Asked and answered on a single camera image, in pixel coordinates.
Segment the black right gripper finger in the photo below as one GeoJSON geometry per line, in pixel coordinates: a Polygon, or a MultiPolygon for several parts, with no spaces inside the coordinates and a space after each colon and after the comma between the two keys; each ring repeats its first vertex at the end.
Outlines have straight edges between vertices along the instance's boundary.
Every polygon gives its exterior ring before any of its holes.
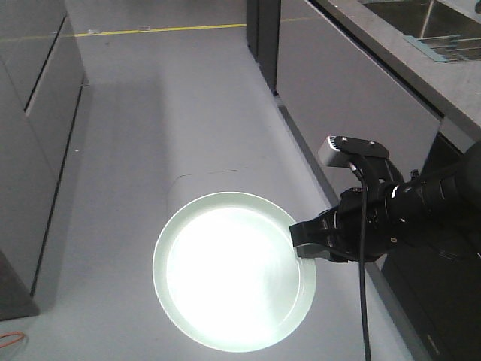
{"type": "Polygon", "coordinates": [[[329,249],[319,244],[303,244],[295,248],[297,256],[303,259],[325,259],[329,262],[348,262],[343,256],[332,253],[329,249]]]}
{"type": "Polygon", "coordinates": [[[325,246],[338,234],[333,220],[324,216],[296,223],[289,227],[289,232],[295,248],[308,244],[325,246]]]}

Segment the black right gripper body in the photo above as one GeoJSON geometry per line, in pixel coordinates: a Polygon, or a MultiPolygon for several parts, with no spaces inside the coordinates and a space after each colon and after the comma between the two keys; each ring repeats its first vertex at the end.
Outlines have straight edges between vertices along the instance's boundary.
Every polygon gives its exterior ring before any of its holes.
{"type": "Polygon", "coordinates": [[[364,260],[374,262],[398,247],[408,245],[406,223],[389,218],[388,201],[403,189],[396,184],[385,189],[381,198],[369,201],[366,215],[362,214],[361,187],[353,187],[340,194],[340,203],[334,208],[334,231],[327,244],[335,262],[360,260],[361,233],[365,234],[364,260]]]}

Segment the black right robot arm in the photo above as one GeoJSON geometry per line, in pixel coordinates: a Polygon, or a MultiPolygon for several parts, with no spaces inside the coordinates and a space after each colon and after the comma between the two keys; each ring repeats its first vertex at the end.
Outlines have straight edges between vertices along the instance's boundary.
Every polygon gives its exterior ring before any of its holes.
{"type": "Polygon", "coordinates": [[[433,241],[449,228],[480,229],[479,143],[457,163],[410,181],[375,141],[329,136],[319,158],[350,169],[366,187],[343,191],[337,206],[290,226],[299,257],[374,262],[398,247],[433,241]]]}

